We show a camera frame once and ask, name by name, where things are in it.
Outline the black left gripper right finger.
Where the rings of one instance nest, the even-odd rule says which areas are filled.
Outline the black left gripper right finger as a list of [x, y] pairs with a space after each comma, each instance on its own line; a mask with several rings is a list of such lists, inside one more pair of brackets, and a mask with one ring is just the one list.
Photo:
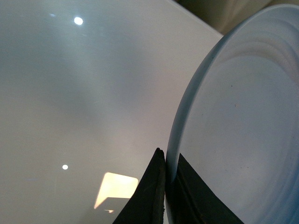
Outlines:
[[242, 224], [206, 185], [183, 155], [176, 177], [167, 185], [169, 219], [172, 224]]

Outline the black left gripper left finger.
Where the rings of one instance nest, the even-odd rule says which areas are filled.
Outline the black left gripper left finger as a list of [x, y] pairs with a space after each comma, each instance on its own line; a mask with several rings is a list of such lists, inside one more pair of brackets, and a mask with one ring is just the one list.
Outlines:
[[115, 224], [162, 224], [166, 164], [163, 150], [157, 148], [128, 203]]

